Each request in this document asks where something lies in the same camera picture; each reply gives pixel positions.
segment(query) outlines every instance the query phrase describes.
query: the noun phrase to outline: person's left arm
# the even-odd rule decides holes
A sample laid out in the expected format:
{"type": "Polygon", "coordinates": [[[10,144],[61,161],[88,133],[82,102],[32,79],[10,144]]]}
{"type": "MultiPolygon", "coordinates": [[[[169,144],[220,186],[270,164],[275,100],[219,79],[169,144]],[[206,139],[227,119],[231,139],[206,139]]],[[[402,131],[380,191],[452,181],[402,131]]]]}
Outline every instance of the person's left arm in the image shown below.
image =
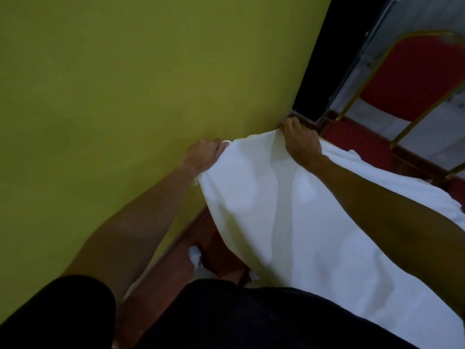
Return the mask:
{"type": "Polygon", "coordinates": [[[148,266],[190,182],[209,169],[227,146],[206,139],[190,146],[182,163],[87,239],[62,276],[93,277],[106,284],[119,303],[148,266]]]}

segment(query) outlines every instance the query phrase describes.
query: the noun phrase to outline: hand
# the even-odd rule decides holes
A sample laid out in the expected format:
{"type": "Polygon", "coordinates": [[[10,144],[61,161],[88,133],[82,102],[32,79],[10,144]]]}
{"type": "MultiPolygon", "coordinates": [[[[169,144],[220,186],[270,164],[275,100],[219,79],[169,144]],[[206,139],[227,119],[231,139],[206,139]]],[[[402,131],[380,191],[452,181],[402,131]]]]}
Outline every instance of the hand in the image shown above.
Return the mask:
{"type": "Polygon", "coordinates": [[[204,138],[187,149],[182,164],[197,176],[210,169],[227,146],[229,146],[229,142],[221,143],[218,138],[212,141],[204,138]]]}
{"type": "Polygon", "coordinates": [[[302,126],[297,117],[285,119],[279,129],[284,135],[286,150],[300,166],[308,169],[312,160],[323,156],[317,132],[302,126]]]}

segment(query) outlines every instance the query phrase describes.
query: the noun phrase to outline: white cloth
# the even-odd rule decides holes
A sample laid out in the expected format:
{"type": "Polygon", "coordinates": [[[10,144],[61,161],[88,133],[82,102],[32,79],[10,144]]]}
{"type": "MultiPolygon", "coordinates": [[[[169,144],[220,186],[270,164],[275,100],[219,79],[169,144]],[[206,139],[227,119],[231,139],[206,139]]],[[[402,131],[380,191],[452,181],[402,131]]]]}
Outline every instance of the white cloth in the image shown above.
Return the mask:
{"type": "MultiPolygon", "coordinates": [[[[321,145],[334,163],[465,229],[459,203],[443,190],[321,145]]],[[[323,183],[293,161],[279,131],[235,140],[199,181],[226,246],[260,279],[330,299],[420,348],[465,347],[461,319],[381,252],[323,183]]]]}

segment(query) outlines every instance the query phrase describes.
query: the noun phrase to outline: black sleeve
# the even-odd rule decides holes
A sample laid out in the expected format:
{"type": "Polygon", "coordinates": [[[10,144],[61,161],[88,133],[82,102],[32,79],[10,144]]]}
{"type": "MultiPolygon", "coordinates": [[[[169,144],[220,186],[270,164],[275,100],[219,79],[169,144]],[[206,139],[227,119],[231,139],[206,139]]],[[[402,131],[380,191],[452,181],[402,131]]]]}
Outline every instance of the black sleeve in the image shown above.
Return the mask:
{"type": "Polygon", "coordinates": [[[110,289],[87,276],[52,281],[0,326],[4,348],[110,349],[116,303],[110,289]]]}

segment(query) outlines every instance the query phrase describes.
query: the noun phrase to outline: yellow wall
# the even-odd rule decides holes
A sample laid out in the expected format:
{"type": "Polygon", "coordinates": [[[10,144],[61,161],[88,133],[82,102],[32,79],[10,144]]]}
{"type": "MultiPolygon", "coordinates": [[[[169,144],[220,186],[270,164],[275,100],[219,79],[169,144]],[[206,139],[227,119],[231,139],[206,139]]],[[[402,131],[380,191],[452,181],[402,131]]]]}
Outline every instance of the yellow wall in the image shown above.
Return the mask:
{"type": "Polygon", "coordinates": [[[273,129],[329,2],[0,0],[0,320],[189,144],[273,129]]]}

